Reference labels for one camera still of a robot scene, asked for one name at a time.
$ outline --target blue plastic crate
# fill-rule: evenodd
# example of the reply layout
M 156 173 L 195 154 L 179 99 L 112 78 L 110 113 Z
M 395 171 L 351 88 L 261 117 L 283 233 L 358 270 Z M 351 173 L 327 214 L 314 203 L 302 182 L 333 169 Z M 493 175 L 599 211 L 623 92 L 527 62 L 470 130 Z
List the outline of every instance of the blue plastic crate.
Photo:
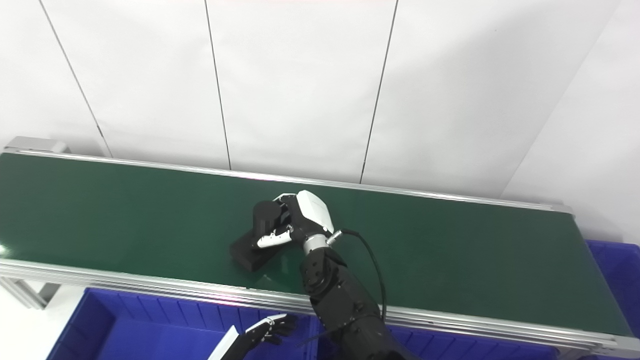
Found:
M 277 312 L 87 289 L 48 360 L 207 360 L 231 325 L 245 330 Z M 247 360 L 315 360 L 320 323 L 298 315 L 281 345 L 262 343 Z
M 408 350 L 424 360 L 556 360 L 553 347 L 496 340 L 424 329 L 389 326 Z M 337 347 L 326 338 L 318 345 L 317 360 L 332 360 Z
M 618 301 L 634 336 L 640 338 L 640 247 L 635 244 L 587 240 L 587 245 Z M 613 360 L 593 356 L 588 359 Z

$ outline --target panel seam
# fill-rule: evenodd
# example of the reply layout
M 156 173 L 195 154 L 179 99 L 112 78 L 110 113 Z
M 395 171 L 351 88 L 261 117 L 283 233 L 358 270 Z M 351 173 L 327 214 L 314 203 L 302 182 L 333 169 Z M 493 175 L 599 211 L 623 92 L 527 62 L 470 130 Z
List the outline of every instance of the panel seam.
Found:
M 369 136 L 367 137 L 367 147 L 365 148 L 364 151 L 364 159 L 362 161 L 362 171 L 360 172 L 360 181 L 358 182 L 358 184 L 362 184 L 362 178 L 364 176 L 364 168 L 367 164 L 367 155 L 369 153 L 369 144 L 371 143 L 371 134 L 373 133 L 373 123 L 376 120 L 376 110 L 378 109 L 378 100 L 380 99 L 380 89 L 382 88 L 382 79 L 385 76 L 385 67 L 387 66 L 387 57 L 389 55 L 389 46 L 391 45 L 391 35 L 394 32 L 394 24 L 396 22 L 396 12 L 398 9 L 398 2 L 399 0 L 396 0 L 396 4 L 394 6 L 394 14 L 391 18 L 391 27 L 389 29 L 389 38 L 387 39 L 387 48 L 385 49 L 385 59 L 382 62 L 382 71 L 380 73 L 380 82 L 378 83 L 378 92 L 376 93 L 376 102 L 373 106 L 373 115 L 371 117 L 371 126 L 369 127 Z
M 51 31 L 53 32 L 53 36 L 56 37 L 56 41 L 58 43 L 58 46 L 60 47 L 60 50 L 62 51 L 62 55 L 64 55 L 65 57 L 65 61 L 67 62 L 67 65 L 69 66 L 69 70 L 71 70 L 71 74 L 74 77 L 74 80 L 76 81 L 76 85 L 78 86 L 78 89 L 80 89 L 80 94 L 82 95 L 82 98 L 84 99 L 84 103 L 86 104 L 86 107 L 89 109 L 89 113 L 91 113 L 91 118 L 93 119 L 93 123 L 95 124 L 95 127 L 98 129 L 98 133 L 100 133 L 100 137 L 102 138 L 102 141 L 104 142 L 104 146 L 107 149 L 107 152 L 109 153 L 109 157 L 112 158 L 113 157 L 113 153 L 111 152 L 111 148 L 109 148 L 109 144 L 107 143 L 107 139 L 104 138 L 104 133 L 102 132 L 102 129 L 100 128 L 100 124 L 98 124 L 98 120 L 95 118 L 95 114 L 93 113 L 93 109 L 91 108 L 91 105 L 89 104 L 89 100 L 86 98 L 86 95 L 84 94 L 84 90 L 82 89 L 82 85 L 80 85 L 80 80 L 78 80 L 78 76 L 76 75 L 76 72 L 74 71 L 73 66 L 71 66 L 71 61 L 69 61 L 69 57 L 67 56 L 67 52 L 65 51 L 65 48 L 62 46 L 62 42 L 60 41 L 60 37 L 58 36 L 58 32 L 56 32 L 56 28 L 54 28 L 53 26 L 53 22 L 51 21 L 51 18 L 49 17 L 49 13 L 47 12 L 47 9 L 44 7 L 44 4 L 42 2 L 42 0 L 38 0 L 38 2 L 40 3 L 40 7 L 42 7 L 42 11 L 44 12 L 44 15 L 47 17 L 47 22 L 49 23 L 49 26 L 51 27 Z
M 207 5 L 207 0 L 204 1 L 204 10 L 207 14 L 207 29 L 209 30 L 209 43 L 211 44 L 211 57 L 213 58 L 213 71 L 216 75 L 216 88 L 218 89 L 218 102 L 220 103 L 220 117 L 222 119 L 222 131 L 225 135 L 225 147 L 227 148 L 227 161 L 229 165 L 229 170 L 231 169 L 231 154 L 229 153 L 229 140 L 227 138 L 227 125 L 225 123 L 225 112 L 222 109 L 222 95 L 220 94 L 220 81 L 218 79 L 218 66 L 216 64 L 216 52 L 213 49 L 213 35 L 211 33 L 211 20 L 209 19 L 209 5 Z

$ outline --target black robot forearm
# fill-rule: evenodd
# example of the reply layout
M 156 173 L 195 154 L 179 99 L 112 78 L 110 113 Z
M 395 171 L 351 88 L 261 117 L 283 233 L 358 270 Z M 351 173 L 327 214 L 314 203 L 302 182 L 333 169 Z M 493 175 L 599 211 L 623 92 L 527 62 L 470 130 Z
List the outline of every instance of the black robot forearm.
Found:
M 300 271 L 316 315 L 345 359 L 418 360 L 391 335 L 378 303 L 333 249 L 311 250 Z

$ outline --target green conveyor belt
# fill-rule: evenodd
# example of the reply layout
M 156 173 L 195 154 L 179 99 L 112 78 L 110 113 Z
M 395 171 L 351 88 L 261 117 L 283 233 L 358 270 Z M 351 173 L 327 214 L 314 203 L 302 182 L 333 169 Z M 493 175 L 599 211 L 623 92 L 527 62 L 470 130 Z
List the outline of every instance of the green conveyor belt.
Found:
M 302 189 L 366 237 L 390 305 L 631 335 L 573 217 L 553 211 L 4 153 L 2 257 L 303 293 L 300 250 L 253 274 L 228 254 L 257 201 Z M 359 241 L 335 248 L 378 297 Z

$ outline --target metal bracket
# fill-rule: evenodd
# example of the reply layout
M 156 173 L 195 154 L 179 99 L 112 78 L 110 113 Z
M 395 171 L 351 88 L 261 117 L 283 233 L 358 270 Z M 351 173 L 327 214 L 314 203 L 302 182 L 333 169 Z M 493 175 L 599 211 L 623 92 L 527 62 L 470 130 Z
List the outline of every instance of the metal bracket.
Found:
M 71 153 L 69 151 L 69 147 L 58 140 L 51 139 L 41 139 L 41 138 L 30 138 L 27 136 L 16 136 L 4 147 L 6 151 L 10 151 L 12 149 L 27 149 L 27 150 L 38 150 L 38 151 L 48 151 L 48 152 L 56 152 L 56 153 Z
M 56 294 L 60 284 L 47 282 L 39 292 L 36 292 L 26 281 L 11 277 L 0 276 L 0 286 L 13 295 L 22 305 L 30 309 L 43 310 Z

